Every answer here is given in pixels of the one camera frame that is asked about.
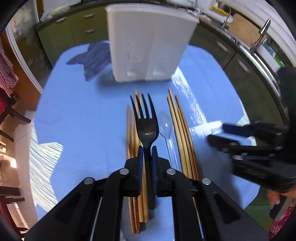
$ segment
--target kitchen cabinet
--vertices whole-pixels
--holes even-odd
[[[196,27],[189,44],[208,51],[223,69],[235,55],[234,49],[201,25]]]
[[[61,17],[51,25],[41,29],[38,31],[38,35],[52,66],[64,51],[74,47],[70,22],[67,16]]]
[[[271,112],[263,116],[260,121],[270,122],[274,124],[283,124],[283,119],[278,108],[274,108]]]
[[[277,111],[276,104],[260,77],[238,53],[224,71],[239,95],[251,123],[265,120]]]
[[[105,6],[69,16],[75,46],[108,39]]]

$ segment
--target floor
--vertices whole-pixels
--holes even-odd
[[[35,112],[29,110],[24,101],[19,100],[13,108],[25,117],[33,120]],[[25,201],[8,204],[8,209],[18,227],[31,228],[37,222],[37,214],[32,198],[29,179],[29,145],[32,123],[27,124],[18,118],[7,116],[0,129],[14,138],[12,143],[0,136],[0,142],[5,144],[6,153],[0,151],[0,157],[11,162],[11,168],[5,170],[3,185],[19,187]]]

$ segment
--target table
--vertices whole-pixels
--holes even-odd
[[[217,61],[205,50],[188,46],[172,81],[117,83],[113,79],[108,49],[108,42],[101,42],[67,50],[46,83],[30,144],[30,181],[38,218],[84,178],[106,178],[123,167],[126,107],[131,105],[129,95],[135,88],[141,93],[150,93],[156,113],[164,111],[168,115],[168,88],[178,95],[203,176],[212,179],[242,208],[250,204],[259,186],[231,175],[228,155],[211,148],[205,139],[210,133],[221,132],[224,122],[248,123],[243,105]],[[91,58],[92,63],[85,62],[81,56],[75,57],[80,54]],[[250,139],[232,138],[245,145],[252,144]],[[177,150],[174,134],[172,139]],[[160,157],[168,158],[161,135],[154,145]],[[172,241],[171,199],[158,198],[152,216],[145,231],[131,234],[125,199],[121,224],[123,237],[154,240],[158,236]]]

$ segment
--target white plastic container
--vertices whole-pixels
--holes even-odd
[[[279,64],[275,61],[273,56],[267,51],[267,49],[261,44],[257,52],[261,55],[262,58],[266,61],[266,63],[271,67],[271,69],[276,73],[280,66]]]
[[[118,82],[170,79],[199,23],[189,13],[153,4],[112,4],[106,11]]]

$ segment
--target fork tines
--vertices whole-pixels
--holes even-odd
[[[136,111],[136,106],[135,106],[135,103],[133,101],[132,96],[130,96],[130,98],[131,98],[131,102],[132,102],[132,105],[133,105],[133,111],[135,113],[135,118],[139,119],[137,111]],[[149,94],[148,94],[148,99],[149,99],[149,103],[150,103],[150,107],[151,107],[151,114],[152,114],[151,118],[154,119],[154,118],[156,118],[156,113],[155,113],[155,109],[154,109],[154,106],[153,106],[153,103],[152,103],[152,100],[151,100],[151,97],[150,97]],[[141,104],[140,104],[140,100],[139,100],[139,97],[137,95],[136,95],[136,100],[137,100],[138,108],[139,108],[139,111],[140,111],[140,118],[144,118],[144,114],[143,114],[143,110],[142,110],[142,107],[141,107]],[[148,111],[147,103],[146,103],[146,100],[145,100],[143,94],[142,94],[142,100],[143,100],[143,103],[144,103],[146,119],[149,119],[150,118],[149,117],[149,111]]]

